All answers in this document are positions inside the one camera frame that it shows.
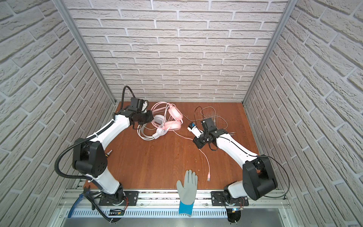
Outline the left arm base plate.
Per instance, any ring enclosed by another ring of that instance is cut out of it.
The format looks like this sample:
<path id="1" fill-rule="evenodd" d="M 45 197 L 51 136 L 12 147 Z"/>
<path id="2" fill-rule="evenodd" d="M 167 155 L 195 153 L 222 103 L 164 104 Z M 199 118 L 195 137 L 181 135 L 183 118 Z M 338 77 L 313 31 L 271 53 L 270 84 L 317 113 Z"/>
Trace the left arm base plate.
<path id="1" fill-rule="evenodd" d="M 101 193 L 99 201 L 100 206 L 136 206 L 138 201 L 139 191 L 121 190 L 116 194 Z"/>

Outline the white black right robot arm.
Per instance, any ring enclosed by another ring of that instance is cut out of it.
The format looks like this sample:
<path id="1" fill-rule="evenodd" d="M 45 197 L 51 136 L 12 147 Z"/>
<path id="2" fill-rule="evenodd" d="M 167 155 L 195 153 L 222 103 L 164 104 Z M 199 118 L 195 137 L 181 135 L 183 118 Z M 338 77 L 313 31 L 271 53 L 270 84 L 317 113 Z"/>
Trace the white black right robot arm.
<path id="1" fill-rule="evenodd" d="M 257 155 L 238 143 L 224 129 L 219 129 L 212 118 L 201 121 L 202 130 L 195 123 L 188 125 L 194 134 L 193 142 L 198 148 L 214 144 L 227 153 L 242 168 L 243 179 L 227 185 L 224 197 L 227 203 L 233 203 L 241 197 L 249 197 L 256 201 L 278 187 L 269 157 Z"/>

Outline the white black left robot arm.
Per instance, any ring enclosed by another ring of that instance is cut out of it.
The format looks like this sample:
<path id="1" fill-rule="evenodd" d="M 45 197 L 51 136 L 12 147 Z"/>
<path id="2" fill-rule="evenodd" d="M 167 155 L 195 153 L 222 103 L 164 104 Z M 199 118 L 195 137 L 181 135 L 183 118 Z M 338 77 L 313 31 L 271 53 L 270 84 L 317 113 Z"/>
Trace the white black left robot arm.
<path id="1" fill-rule="evenodd" d="M 138 124 L 150 123 L 154 119 L 152 111 L 123 110 L 115 114 L 112 120 L 99 131 L 85 139 L 76 140 L 73 149 L 72 167 L 83 177 L 94 183 L 102 193 L 117 195 L 121 184 L 108 169 L 106 148 L 125 129 L 135 122 Z"/>

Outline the pink headphones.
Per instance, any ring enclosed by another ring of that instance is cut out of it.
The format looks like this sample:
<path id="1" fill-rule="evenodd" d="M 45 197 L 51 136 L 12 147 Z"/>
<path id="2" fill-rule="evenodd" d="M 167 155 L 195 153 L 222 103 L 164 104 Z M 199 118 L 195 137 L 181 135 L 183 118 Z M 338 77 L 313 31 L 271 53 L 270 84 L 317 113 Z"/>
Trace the pink headphones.
<path id="1" fill-rule="evenodd" d="M 175 104 L 157 102 L 151 108 L 154 116 L 151 122 L 153 126 L 165 131 L 177 131 L 183 124 L 183 115 Z"/>

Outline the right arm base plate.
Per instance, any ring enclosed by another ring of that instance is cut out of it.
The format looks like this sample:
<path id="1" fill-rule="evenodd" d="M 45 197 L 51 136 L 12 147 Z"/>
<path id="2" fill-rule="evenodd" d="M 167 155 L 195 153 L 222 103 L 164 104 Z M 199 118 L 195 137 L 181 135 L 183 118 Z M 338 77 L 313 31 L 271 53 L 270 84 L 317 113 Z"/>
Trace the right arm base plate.
<path id="1" fill-rule="evenodd" d="M 248 197 L 233 198 L 227 191 L 212 191 L 212 206 L 249 206 Z"/>

